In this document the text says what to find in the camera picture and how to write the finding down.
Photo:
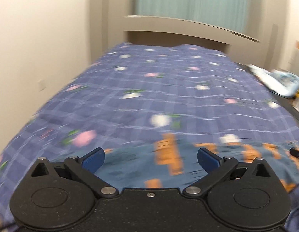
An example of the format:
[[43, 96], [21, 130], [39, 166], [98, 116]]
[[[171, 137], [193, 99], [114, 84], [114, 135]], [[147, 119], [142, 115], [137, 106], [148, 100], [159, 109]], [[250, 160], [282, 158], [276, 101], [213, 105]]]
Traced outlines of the blue orange patterned pants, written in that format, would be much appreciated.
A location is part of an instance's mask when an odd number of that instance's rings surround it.
[[189, 143], [172, 134], [150, 145], [107, 148], [105, 161], [95, 175], [117, 189], [180, 188], [207, 175], [198, 164], [198, 149], [205, 147], [219, 157], [230, 156], [240, 162], [263, 157], [272, 167], [282, 185], [291, 191], [299, 184], [299, 159], [289, 150], [299, 150], [299, 142], [265, 143], [243, 140], [228, 134], [217, 143]]

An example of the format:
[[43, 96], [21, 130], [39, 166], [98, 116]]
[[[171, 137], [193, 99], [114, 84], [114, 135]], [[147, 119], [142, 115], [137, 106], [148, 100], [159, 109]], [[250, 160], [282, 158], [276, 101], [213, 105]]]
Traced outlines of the teal curtain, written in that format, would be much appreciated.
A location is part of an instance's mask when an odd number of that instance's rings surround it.
[[134, 13], [191, 20], [243, 33], [249, 6], [250, 0], [135, 0]]

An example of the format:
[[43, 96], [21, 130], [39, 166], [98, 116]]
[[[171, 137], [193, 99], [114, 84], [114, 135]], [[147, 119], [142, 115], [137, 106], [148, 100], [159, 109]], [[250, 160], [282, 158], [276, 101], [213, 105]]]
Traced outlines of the beige window bench shelf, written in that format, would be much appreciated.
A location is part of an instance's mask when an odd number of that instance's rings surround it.
[[138, 16], [133, 0], [89, 0], [89, 49], [94, 61], [123, 41], [220, 50], [240, 64], [277, 67], [287, 23], [288, 0], [252, 0], [245, 34], [195, 21]]

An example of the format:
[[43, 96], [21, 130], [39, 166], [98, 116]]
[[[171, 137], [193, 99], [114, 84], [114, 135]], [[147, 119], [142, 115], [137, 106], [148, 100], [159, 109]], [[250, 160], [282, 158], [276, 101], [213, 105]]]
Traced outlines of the purple plaid floral bedspread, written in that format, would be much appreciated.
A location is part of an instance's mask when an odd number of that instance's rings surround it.
[[189, 143], [299, 142], [293, 116], [252, 74], [217, 50], [122, 43], [46, 102], [0, 156], [0, 218], [38, 157], [62, 161], [101, 147], [150, 145], [165, 134]]

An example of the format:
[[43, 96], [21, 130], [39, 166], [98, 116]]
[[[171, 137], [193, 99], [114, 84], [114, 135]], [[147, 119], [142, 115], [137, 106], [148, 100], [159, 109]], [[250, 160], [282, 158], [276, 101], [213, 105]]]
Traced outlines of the light blue white blanket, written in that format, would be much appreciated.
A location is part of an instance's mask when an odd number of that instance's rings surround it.
[[292, 98], [299, 90], [299, 76], [296, 74], [279, 70], [268, 71], [252, 64], [248, 67], [254, 76], [277, 95]]

